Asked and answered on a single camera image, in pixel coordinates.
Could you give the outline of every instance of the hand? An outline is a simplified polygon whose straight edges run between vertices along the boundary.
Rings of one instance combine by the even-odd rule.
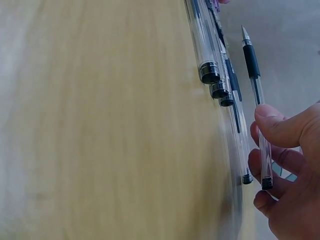
[[[280,240],[320,239],[320,103],[287,118],[269,105],[255,110],[251,136],[259,144],[258,128],[272,144],[272,159],[295,174],[295,182],[273,172],[273,188],[259,191],[254,206],[269,218]],[[301,146],[303,154],[289,148]],[[260,151],[249,155],[252,175],[261,181]]]

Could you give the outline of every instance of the wooden table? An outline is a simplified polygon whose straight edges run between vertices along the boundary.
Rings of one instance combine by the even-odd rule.
[[[0,9],[1,240],[255,239],[183,0]]]

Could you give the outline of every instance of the metal pen tip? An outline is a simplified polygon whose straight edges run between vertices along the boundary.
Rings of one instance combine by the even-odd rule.
[[[248,34],[247,30],[245,29],[245,27],[243,25],[241,25],[241,28],[242,28],[243,40],[250,40],[249,34]]]

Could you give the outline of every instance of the gray surface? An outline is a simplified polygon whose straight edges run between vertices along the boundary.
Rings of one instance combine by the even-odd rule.
[[[248,124],[254,120],[255,102],[242,52],[241,25],[255,47],[268,104],[290,117],[320,99],[319,0],[232,0],[221,6],[220,17]],[[267,219],[258,211],[256,218],[256,239],[275,239]]]

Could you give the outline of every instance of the pen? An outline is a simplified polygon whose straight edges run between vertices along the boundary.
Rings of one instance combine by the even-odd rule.
[[[219,104],[221,107],[229,107],[234,104],[234,98],[232,95],[231,87],[230,87],[230,81],[229,81],[229,76],[228,72],[226,69],[226,64],[223,59],[223,53],[221,50],[220,46],[220,36],[219,32],[217,30],[217,22],[214,17],[215,14],[215,7],[213,6],[213,3],[211,0],[204,0],[206,4],[206,11],[208,12],[209,15],[209,25],[211,26],[210,28],[210,34],[211,34],[211,44],[212,48],[215,49],[216,56],[217,56],[217,63],[219,67],[219,72],[220,72],[220,81],[215,82],[212,84],[210,88],[210,94],[213,99],[219,99]]]
[[[248,132],[247,124],[245,119],[245,114],[243,111],[241,91],[238,83],[237,75],[232,67],[230,58],[227,55],[227,50],[225,49],[222,41],[220,41],[223,58],[225,61],[226,70],[228,72],[230,86],[233,94],[234,105],[232,106],[233,118],[235,122],[235,132],[236,132],[236,143],[240,159],[241,167],[241,180],[244,185],[252,183],[253,177],[250,173],[248,166],[248,155],[249,155],[249,145],[248,145]]]
[[[264,104],[264,96],[260,81],[260,70],[251,39],[242,26],[242,46],[245,57],[246,67],[248,70],[251,86],[253,90],[255,105]],[[259,148],[261,157],[261,187],[262,190],[269,190],[273,187],[272,162],[271,162],[271,145],[259,130]]]
[[[220,80],[216,50],[211,43],[209,11],[204,0],[185,0],[200,80],[214,84]]]

